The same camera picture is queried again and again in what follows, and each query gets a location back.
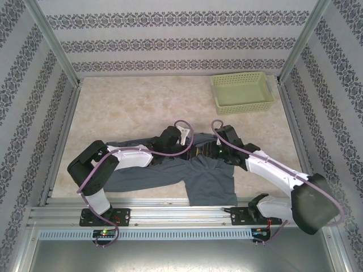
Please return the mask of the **grey t-shirt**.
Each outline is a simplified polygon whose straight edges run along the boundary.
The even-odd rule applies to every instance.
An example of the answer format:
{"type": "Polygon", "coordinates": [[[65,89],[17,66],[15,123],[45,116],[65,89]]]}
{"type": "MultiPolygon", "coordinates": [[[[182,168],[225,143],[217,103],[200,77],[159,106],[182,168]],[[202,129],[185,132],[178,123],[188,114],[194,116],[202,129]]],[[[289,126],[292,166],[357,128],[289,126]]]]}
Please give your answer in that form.
{"type": "Polygon", "coordinates": [[[234,166],[222,159],[198,154],[191,159],[161,158],[147,167],[118,169],[104,186],[105,192],[131,192],[185,183],[191,206],[236,206],[234,166]]]}

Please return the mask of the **green plastic basket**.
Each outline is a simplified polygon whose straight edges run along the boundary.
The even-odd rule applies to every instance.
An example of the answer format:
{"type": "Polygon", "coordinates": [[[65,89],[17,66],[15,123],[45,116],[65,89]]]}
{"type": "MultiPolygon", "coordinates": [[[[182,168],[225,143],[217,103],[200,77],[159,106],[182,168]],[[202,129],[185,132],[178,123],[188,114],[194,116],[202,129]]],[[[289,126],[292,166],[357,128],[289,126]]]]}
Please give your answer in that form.
{"type": "Polygon", "coordinates": [[[219,116],[267,111],[275,102],[264,72],[214,75],[210,84],[219,116]]]}

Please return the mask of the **grey metal panel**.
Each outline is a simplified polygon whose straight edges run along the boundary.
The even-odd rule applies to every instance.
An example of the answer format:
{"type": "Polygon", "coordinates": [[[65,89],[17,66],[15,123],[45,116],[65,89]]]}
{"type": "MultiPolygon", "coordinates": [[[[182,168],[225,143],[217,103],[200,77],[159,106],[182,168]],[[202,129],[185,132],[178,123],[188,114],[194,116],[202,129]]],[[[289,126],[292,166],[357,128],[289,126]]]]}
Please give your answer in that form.
{"type": "Polygon", "coordinates": [[[30,272],[334,272],[323,232],[285,228],[271,242],[249,240],[40,241],[30,272]]]}

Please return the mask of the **aluminium side rail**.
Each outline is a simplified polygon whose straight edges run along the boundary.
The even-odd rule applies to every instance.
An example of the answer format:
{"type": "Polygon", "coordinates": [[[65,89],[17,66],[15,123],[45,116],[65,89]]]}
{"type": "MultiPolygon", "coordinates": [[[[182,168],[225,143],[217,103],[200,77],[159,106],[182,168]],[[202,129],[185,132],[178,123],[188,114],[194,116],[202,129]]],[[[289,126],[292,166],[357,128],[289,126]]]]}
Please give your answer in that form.
{"type": "Polygon", "coordinates": [[[293,112],[293,108],[290,104],[288,94],[283,85],[277,84],[278,92],[280,94],[281,102],[284,107],[286,119],[290,128],[290,132],[293,138],[293,143],[297,152],[299,164],[301,166],[301,171],[308,174],[313,174],[310,162],[307,157],[305,147],[303,145],[303,140],[299,132],[298,124],[293,112]]]}
{"type": "Polygon", "coordinates": [[[56,145],[54,147],[54,152],[51,157],[49,169],[47,170],[47,174],[45,176],[44,186],[42,187],[42,191],[40,193],[39,202],[37,204],[38,206],[45,206],[47,199],[49,198],[49,194],[51,194],[50,191],[53,189],[56,182],[83,81],[83,79],[79,81],[79,83],[73,88],[72,94],[69,97],[69,101],[67,103],[67,107],[57,136],[56,145]]]}

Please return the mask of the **aluminium mounting rail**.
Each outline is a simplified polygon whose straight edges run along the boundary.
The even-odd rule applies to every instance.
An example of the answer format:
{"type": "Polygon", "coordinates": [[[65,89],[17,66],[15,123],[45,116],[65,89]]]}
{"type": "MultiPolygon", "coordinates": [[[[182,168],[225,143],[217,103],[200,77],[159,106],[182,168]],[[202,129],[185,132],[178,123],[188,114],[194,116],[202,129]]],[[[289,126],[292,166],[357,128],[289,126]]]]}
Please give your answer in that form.
{"type": "MultiPolygon", "coordinates": [[[[231,227],[230,214],[222,206],[189,206],[185,198],[115,198],[115,208],[130,209],[130,228],[231,227]]],[[[80,198],[50,198],[45,206],[32,207],[26,227],[76,229],[86,204],[80,198]]]]}

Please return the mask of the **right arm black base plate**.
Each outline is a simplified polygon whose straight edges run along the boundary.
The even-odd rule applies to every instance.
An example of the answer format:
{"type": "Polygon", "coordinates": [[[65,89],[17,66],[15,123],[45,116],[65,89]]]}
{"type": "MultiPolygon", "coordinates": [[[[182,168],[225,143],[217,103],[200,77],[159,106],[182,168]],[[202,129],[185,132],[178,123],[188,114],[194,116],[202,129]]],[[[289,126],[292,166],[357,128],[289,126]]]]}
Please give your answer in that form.
{"type": "Polygon", "coordinates": [[[233,226],[256,226],[256,225],[281,225],[279,218],[266,218],[259,210],[251,207],[230,207],[224,208],[224,212],[230,214],[233,226]]]}

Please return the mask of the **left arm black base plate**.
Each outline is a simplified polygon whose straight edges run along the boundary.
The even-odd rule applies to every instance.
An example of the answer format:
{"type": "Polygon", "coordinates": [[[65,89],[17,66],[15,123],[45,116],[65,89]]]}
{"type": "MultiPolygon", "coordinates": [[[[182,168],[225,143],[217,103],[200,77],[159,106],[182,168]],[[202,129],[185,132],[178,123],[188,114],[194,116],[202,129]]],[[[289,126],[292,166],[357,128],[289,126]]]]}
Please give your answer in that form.
{"type": "MultiPolygon", "coordinates": [[[[117,226],[127,227],[130,220],[130,212],[130,209],[110,208],[104,214],[101,214],[101,216],[117,226]]],[[[82,210],[79,225],[81,227],[111,226],[111,224],[98,218],[90,209],[82,210]]]]}

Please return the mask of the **aluminium corner post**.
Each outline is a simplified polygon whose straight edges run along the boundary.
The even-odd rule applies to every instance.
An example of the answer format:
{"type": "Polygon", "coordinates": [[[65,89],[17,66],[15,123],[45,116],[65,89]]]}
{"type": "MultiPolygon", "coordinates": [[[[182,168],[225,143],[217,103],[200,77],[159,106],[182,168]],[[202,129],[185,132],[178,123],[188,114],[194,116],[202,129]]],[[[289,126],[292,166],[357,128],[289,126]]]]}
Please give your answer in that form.
{"type": "Polygon", "coordinates": [[[340,12],[343,3],[344,0],[318,1],[280,72],[279,85],[287,84],[294,67],[305,65],[302,53],[309,47],[326,84],[339,92],[344,91],[345,73],[349,69],[345,60],[349,49],[346,42],[351,32],[340,12]]]}
{"type": "Polygon", "coordinates": [[[52,29],[47,17],[43,13],[41,7],[39,6],[37,0],[23,0],[26,8],[46,39],[51,50],[55,54],[57,60],[59,61],[62,69],[66,73],[68,79],[70,80],[72,86],[79,86],[80,79],[78,78],[69,58],[67,57],[60,41],[58,40],[54,30],[52,29]]]}

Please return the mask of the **aluminium lower frame bar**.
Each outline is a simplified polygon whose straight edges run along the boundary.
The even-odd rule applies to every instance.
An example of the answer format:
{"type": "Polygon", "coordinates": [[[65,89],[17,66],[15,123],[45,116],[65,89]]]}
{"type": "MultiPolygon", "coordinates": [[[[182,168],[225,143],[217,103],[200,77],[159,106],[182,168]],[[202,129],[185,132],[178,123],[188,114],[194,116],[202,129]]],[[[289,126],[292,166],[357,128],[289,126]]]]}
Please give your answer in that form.
{"type": "Polygon", "coordinates": [[[341,233],[337,227],[324,227],[324,239],[334,267],[334,272],[353,272],[341,233]]]}
{"type": "Polygon", "coordinates": [[[15,261],[10,272],[30,272],[36,252],[39,233],[40,231],[38,230],[37,223],[26,226],[23,239],[16,253],[15,261]]]}

